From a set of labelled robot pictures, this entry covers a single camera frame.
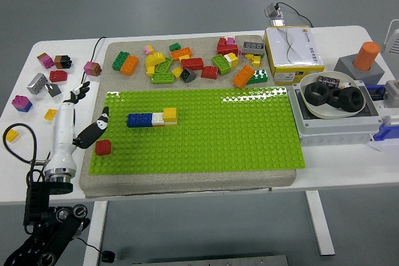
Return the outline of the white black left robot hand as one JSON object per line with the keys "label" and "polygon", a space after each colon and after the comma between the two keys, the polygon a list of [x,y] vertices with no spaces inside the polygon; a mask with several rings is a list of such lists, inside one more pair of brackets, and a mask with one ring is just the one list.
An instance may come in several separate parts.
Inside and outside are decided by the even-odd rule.
{"label": "white black left robot hand", "polygon": [[90,83],[85,82],[69,93],[55,115],[50,158],[44,167],[46,181],[69,182],[76,174],[77,165],[72,157],[76,148],[87,149],[106,131],[109,109],[105,107],[99,118],[75,134],[75,104],[89,91]]}

